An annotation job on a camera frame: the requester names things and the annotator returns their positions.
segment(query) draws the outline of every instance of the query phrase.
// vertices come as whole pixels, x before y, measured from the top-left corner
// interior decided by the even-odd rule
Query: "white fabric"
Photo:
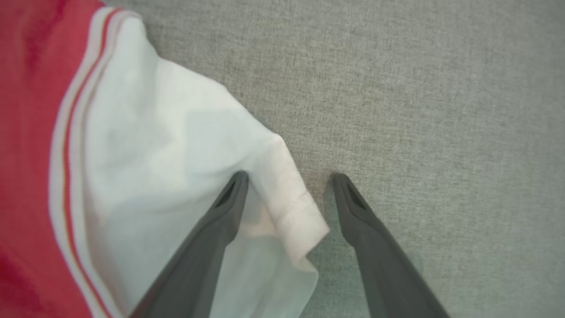
[[[84,133],[92,263],[123,315],[144,295],[231,175],[251,186],[211,317],[298,317],[328,232],[279,135],[228,91],[159,58],[137,18],[121,25]]]

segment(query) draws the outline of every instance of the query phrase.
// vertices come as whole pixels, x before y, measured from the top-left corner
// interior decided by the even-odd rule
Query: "gray upholstery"
[[[332,171],[453,317],[565,316],[565,2],[110,0],[279,133],[332,232],[303,317],[363,317]]]

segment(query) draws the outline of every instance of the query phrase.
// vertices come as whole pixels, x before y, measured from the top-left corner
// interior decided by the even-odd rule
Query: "gray fabric surface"
[[[303,317],[367,314],[331,171],[453,317],[565,316],[564,1],[109,4],[285,139],[332,229]]]

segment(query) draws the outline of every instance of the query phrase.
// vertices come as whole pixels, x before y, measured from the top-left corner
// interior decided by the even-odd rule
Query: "red fabric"
[[[97,0],[8,0],[0,10],[0,316],[88,317],[57,246],[47,191],[59,104]]]

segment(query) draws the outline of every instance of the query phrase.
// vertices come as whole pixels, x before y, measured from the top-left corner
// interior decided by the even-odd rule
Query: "red stripe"
[[[66,219],[68,241],[71,245],[71,251],[72,251],[72,254],[73,254],[73,258],[75,259],[75,262],[78,264],[80,272],[84,276],[84,278],[85,278],[89,288],[91,289],[91,291],[94,292],[94,296],[96,297],[96,300],[101,305],[101,307],[104,310],[104,313],[106,314],[107,317],[111,317],[111,315],[108,311],[108,308],[106,308],[106,305],[102,301],[102,298],[98,294],[98,291],[96,290],[96,288],[94,288],[94,285],[92,284],[92,281],[90,280],[90,277],[86,274],[86,271],[84,270],[82,264],[80,263],[79,255],[78,255],[77,249],[76,249],[76,243],[75,243],[75,240],[74,240],[74,232],[73,232],[73,227],[72,227],[72,216],[71,216],[71,182],[70,182],[71,171],[70,171],[70,166],[69,166],[69,156],[70,156],[69,144],[70,144],[70,137],[71,137],[71,121],[72,121],[72,117],[73,117],[73,114],[74,114],[75,109],[76,109],[77,101],[78,101],[80,95],[82,94],[82,90],[84,89],[86,82],[88,81],[88,79],[92,75],[92,72],[98,66],[100,59],[102,58],[102,53],[104,52],[104,50],[106,48],[108,25],[109,25],[112,17],[119,11],[120,11],[119,8],[112,10],[112,12],[110,14],[108,14],[108,16],[106,17],[106,20],[104,21],[104,27],[103,27],[103,31],[102,31],[102,34],[103,34],[102,35],[102,45],[100,47],[100,51],[98,52],[98,58],[96,59],[96,61],[94,62],[94,64],[90,68],[90,70],[88,71],[88,74],[87,74],[85,80],[81,84],[79,91],[78,91],[77,95],[75,96],[75,98],[73,100],[71,110],[70,110],[70,113],[69,113],[69,117],[68,117],[68,121],[67,121],[67,128],[65,130],[65,141],[64,141],[64,147],[63,147],[64,214],[65,214],[65,219]]]

